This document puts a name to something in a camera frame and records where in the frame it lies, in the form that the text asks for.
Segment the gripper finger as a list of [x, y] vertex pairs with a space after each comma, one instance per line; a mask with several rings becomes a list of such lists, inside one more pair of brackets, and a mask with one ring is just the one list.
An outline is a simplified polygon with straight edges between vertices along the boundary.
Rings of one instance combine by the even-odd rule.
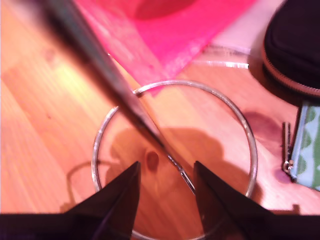
[[199, 161], [195, 198], [206, 240], [270, 240], [274, 214], [238, 192]]
[[74, 217], [69, 240], [129, 240], [136, 219], [141, 164], [136, 161], [114, 180], [67, 211]]

